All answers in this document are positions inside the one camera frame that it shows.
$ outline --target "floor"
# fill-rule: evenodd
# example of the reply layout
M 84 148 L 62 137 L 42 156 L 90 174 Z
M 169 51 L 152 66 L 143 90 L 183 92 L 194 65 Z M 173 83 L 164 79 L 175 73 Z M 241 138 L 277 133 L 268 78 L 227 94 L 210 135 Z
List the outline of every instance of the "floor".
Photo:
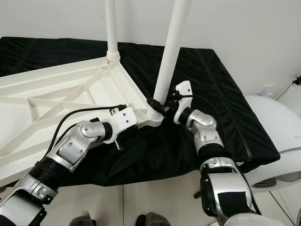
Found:
M 193 198 L 198 189 L 197 171 L 176 178 L 124 186 L 63 187 L 46 207 L 48 215 L 41 226 L 67 226 L 83 210 L 89 211 L 98 226 L 134 226 L 140 214 L 150 211 L 164 215 L 173 226 L 208 226 L 214 218 L 203 212 L 200 199 Z M 254 196 L 264 216 L 278 219 L 285 226 L 293 226 L 290 219 L 296 221 L 301 207 L 301 196 L 294 194 L 300 190 L 301 183 L 271 194 L 255 193 Z

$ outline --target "black cloth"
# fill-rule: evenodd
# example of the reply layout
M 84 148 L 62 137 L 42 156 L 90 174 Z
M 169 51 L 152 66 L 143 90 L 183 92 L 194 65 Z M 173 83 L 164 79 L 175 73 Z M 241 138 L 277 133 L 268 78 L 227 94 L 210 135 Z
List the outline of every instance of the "black cloth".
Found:
M 107 43 L 76 39 L 0 39 L 0 76 L 106 55 Z M 152 97 L 164 47 L 119 43 L 121 63 L 136 85 Z M 192 107 L 212 115 L 225 148 L 248 172 L 280 158 L 271 139 L 244 99 L 241 91 L 211 49 L 181 48 L 171 87 L 191 82 Z M 192 136 L 184 126 L 163 121 L 157 128 L 144 127 L 115 144 L 90 150 L 66 185 L 120 185 L 164 179 L 198 169 Z

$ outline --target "white wall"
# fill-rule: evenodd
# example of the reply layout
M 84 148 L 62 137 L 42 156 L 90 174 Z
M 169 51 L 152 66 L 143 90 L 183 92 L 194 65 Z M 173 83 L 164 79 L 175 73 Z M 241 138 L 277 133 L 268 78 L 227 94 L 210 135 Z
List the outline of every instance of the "white wall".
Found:
M 173 0 L 116 0 L 119 41 L 164 45 Z M 0 36 L 106 40 L 104 0 L 0 0 Z M 301 72 L 300 0 L 194 0 L 183 46 L 216 51 L 244 94 Z

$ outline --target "white pole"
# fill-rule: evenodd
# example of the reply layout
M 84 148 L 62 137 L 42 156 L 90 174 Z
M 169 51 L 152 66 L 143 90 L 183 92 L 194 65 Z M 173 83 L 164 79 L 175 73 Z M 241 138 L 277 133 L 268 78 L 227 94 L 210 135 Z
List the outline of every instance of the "white pole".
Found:
M 184 32 L 190 5 L 191 0 L 175 0 L 174 3 L 173 14 L 154 93 L 154 99 L 158 100 L 162 105 L 166 101 L 170 82 L 174 74 L 174 67 L 179 55 L 181 37 Z M 162 120 L 162 115 L 152 108 L 149 109 L 148 116 L 153 121 Z
M 115 0 L 105 0 L 105 16 L 108 39 L 107 58 L 109 61 L 120 60 L 117 47 Z

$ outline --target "robotic arm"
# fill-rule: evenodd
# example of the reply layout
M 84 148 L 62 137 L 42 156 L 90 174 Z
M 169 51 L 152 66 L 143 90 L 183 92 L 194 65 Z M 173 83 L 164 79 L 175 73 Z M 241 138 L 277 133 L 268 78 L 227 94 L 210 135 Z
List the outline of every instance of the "robotic arm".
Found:
M 1 226 L 38 226 L 46 216 L 58 188 L 78 167 L 92 145 L 116 140 L 137 124 L 134 111 L 126 108 L 103 121 L 76 124 L 35 167 L 21 178 L 0 203 Z
M 240 217 L 262 217 L 251 210 L 252 203 L 255 203 L 251 190 L 230 152 L 225 150 L 216 130 L 215 119 L 199 110 L 192 110 L 192 97 L 190 82 L 184 81 L 175 87 L 172 99 L 165 106 L 154 99 L 147 101 L 154 110 L 192 132 L 201 164 L 199 171 L 204 212 L 215 217 L 220 226 L 233 225 L 232 222 L 238 222 Z M 88 149 L 101 141 L 106 144 L 114 142 L 120 132 L 136 124 L 137 119 L 131 108 L 103 121 L 76 124 L 0 202 L 0 223 L 4 226 L 40 225 L 46 216 L 43 205 L 51 203 L 58 188 L 78 167 Z M 261 222 L 267 221 L 262 218 L 259 219 Z
M 192 91 L 189 81 L 177 85 L 172 98 L 162 106 L 154 99 L 148 103 L 154 110 L 192 132 L 200 166 L 202 207 L 219 225 L 238 213 L 252 213 L 252 193 L 243 175 L 225 150 L 210 115 L 190 108 Z

